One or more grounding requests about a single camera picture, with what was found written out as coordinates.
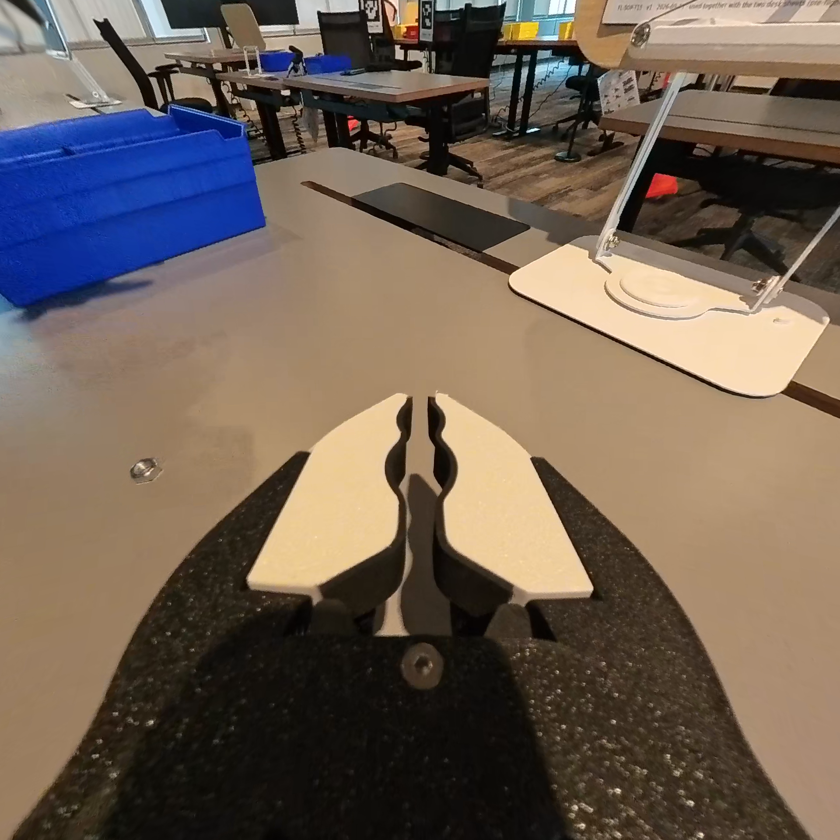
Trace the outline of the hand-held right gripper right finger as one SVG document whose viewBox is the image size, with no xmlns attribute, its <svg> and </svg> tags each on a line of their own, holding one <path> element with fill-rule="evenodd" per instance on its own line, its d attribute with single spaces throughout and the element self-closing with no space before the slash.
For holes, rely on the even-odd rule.
<svg viewBox="0 0 840 840">
<path fill-rule="evenodd" d="M 440 492 L 437 588 L 457 607 L 591 597 L 594 585 L 529 452 L 452 396 L 429 398 Z"/>
</svg>

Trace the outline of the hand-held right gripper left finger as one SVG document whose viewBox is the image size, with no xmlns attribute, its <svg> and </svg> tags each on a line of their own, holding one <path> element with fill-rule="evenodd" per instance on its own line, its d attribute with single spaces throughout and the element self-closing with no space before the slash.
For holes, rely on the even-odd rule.
<svg viewBox="0 0 840 840">
<path fill-rule="evenodd" d="M 323 436 L 247 575 L 256 592 L 378 607 L 403 580 L 413 399 L 393 394 Z"/>
</svg>

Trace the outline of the white base document stand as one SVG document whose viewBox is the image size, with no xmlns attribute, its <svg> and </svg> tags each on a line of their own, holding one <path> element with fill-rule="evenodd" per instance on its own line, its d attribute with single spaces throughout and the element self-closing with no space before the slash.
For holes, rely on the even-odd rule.
<svg viewBox="0 0 840 840">
<path fill-rule="evenodd" d="M 579 237 L 516 270 L 519 296 L 676 369 L 751 397 L 780 394 L 823 334 L 822 307 L 785 284 L 838 219 L 836 209 L 782 276 L 753 282 L 630 241 L 620 228 L 631 198 L 644 198 L 658 135 L 687 73 L 838 80 L 838 13 L 722 10 L 713 2 L 577 2 L 585 57 L 610 70 L 669 74 L 622 191 L 596 237 Z"/>
</svg>

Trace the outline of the large blue plastic bin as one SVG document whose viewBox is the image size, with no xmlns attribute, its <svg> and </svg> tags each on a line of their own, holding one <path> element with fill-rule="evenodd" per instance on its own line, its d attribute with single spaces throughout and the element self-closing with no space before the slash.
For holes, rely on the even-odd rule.
<svg viewBox="0 0 840 840">
<path fill-rule="evenodd" d="M 17 308 L 266 225 L 245 126 L 170 106 L 1 136 L 1 292 Z"/>
</svg>

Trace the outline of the long wooden desk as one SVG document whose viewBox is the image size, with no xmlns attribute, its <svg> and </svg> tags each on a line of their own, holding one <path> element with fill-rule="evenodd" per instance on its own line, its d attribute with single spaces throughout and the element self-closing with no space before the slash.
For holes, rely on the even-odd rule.
<svg viewBox="0 0 840 840">
<path fill-rule="evenodd" d="M 448 139 L 445 109 L 469 93 L 486 91 L 490 80 L 483 77 L 448 76 L 419 70 L 363 71 L 349 76 L 341 72 L 282 77 L 277 74 L 250 76 L 244 70 L 224 72 L 220 78 L 270 94 L 294 90 L 302 105 L 323 114 L 324 128 L 331 148 L 350 147 L 347 118 L 379 122 L 374 110 L 385 110 L 383 122 L 401 118 L 403 107 L 421 109 L 427 116 L 428 157 L 426 171 L 434 175 L 448 172 Z"/>
</svg>

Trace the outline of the brown wooden desk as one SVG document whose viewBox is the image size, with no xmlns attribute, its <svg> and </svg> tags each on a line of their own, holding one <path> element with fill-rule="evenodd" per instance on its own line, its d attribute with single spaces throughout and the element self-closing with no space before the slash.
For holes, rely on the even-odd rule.
<svg viewBox="0 0 840 840">
<path fill-rule="evenodd" d="M 682 91 L 668 112 L 623 212 L 608 230 L 631 232 L 655 174 L 686 177 L 697 146 L 817 164 L 839 164 L 838 101 L 737 92 Z"/>
</svg>

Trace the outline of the black office chair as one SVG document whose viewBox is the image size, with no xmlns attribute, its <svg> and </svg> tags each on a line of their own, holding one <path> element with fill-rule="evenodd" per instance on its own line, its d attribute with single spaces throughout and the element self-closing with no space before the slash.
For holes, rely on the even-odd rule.
<svg viewBox="0 0 840 840">
<path fill-rule="evenodd" d="M 199 112 L 216 113 L 214 105 L 204 98 L 177 98 L 175 96 L 172 79 L 180 72 L 180 66 L 177 63 L 156 66 L 154 70 L 146 71 L 107 18 L 102 20 L 94 18 L 92 22 L 131 75 L 140 91 L 143 104 L 148 109 L 166 114 L 171 105 L 176 105 Z"/>
<path fill-rule="evenodd" d="M 475 7 L 467 3 L 456 21 L 449 21 L 451 60 L 444 64 L 445 75 L 482 79 L 485 86 L 478 90 L 446 96 L 440 101 L 422 104 L 417 114 L 406 119 L 425 131 L 428 151 L 418 166 L 435 175 L 446 175 L 454 167 L 483 187 L 484 179 L 472 161 L 454 154 L 450 148 L 457 143 L 480 136 L 489 128 L 490 69 L 501 35 L 505 6 Z"/>
<path fill-rule="evenodd" d="M 345 57 L 350 60 L 351 70 L 390 71 L 397 69 L 397 61 L 374 53 L 368 32 L 367 18 L 363 12 L 317 12 L 322 51 L 326 56 Z M 386 133 L 374 133 L 369 122 L 356 117 L 359 128 L 349 133 L 350 147 L 356 144 L 359 152 L 365 152 L 368 145 L 379 146 L 392 153 L 397 159 L 397 148 Z"/>
</svg>

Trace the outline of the beige chair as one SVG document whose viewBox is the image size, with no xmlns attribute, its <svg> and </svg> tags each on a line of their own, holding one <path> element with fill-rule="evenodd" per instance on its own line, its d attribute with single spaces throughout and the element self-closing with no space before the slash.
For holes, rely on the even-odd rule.
<svg viewBox="0 0 840 840">
<path fill-rule="evenodd" d="M 243 51 L 266 51 L 266 42 L 261 34 L 256 15 L 246 3 L 222 3 L 220 12 L 227 31 L 236 46 Z"/>
</svg>

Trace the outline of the clear tilted panel stand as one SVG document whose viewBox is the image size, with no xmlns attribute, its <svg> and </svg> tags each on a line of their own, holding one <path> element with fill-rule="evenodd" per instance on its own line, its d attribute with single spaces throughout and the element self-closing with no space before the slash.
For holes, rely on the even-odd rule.
<svg viewBox="0 0 840 840">
<path fill-rule="evenodd" d="M 50 1 L 2 1 L 2 98 L 57 104 L 71 112 L 108 112 L 124 101 L 109 95 L 70 47 Z"/>
</svg>

